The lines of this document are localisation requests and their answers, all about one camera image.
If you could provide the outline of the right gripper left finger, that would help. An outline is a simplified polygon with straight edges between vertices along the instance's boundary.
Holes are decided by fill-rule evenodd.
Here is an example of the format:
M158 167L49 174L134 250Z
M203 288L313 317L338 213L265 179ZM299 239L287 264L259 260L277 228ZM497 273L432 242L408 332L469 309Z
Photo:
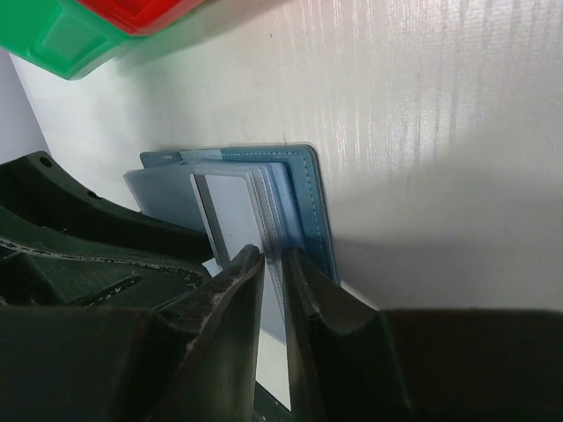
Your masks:
M152 420L251 420L256 375L248 331L252 292L252 286L238 286L222 270L159 311L186 345Z

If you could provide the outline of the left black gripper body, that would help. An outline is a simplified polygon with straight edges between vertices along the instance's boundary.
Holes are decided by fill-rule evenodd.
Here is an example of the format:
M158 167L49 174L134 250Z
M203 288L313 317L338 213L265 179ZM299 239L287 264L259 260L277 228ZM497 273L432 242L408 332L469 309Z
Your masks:
M2 305L161 309L209 281L198 231L99 197L39 151L1 166Z

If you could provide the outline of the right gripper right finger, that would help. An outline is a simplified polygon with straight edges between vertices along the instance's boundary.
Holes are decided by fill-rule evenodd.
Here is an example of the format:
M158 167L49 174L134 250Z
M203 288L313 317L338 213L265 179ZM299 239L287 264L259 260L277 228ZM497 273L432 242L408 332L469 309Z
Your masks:
M282 254L291 413L296 421L407 421L412 406L383 313L297 248Z

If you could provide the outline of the white card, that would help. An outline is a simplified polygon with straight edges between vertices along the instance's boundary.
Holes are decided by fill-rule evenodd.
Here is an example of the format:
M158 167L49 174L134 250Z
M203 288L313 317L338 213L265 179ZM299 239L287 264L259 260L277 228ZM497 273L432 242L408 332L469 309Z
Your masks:
M199 168L191 176L217 264L250 296L251 368L276 404L291 409L281 251L272 196L260 171Z

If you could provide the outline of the blue leather card holder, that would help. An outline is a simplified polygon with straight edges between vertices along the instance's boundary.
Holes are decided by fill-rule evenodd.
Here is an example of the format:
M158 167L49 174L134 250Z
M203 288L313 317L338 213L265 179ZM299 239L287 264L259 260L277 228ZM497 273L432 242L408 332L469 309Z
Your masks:
M141 212L202 232L192 187L194 168L241 170L250 178L267 245L298 247L330 280L339 281L318 155L307 144L143 152L142 169L124 180Z

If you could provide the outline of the green plastic bin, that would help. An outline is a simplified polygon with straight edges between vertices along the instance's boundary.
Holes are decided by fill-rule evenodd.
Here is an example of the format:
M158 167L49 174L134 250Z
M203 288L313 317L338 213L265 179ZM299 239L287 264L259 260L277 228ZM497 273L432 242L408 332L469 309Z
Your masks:
M128 35L78 1L1 2L1 48L66 80L150 36Z

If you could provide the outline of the red plastic bin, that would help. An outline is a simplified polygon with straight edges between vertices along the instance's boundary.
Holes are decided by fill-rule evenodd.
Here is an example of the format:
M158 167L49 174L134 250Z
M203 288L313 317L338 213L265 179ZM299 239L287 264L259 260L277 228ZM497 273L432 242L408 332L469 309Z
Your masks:
M79 4L131 36L158 33L204 0L79 0Z

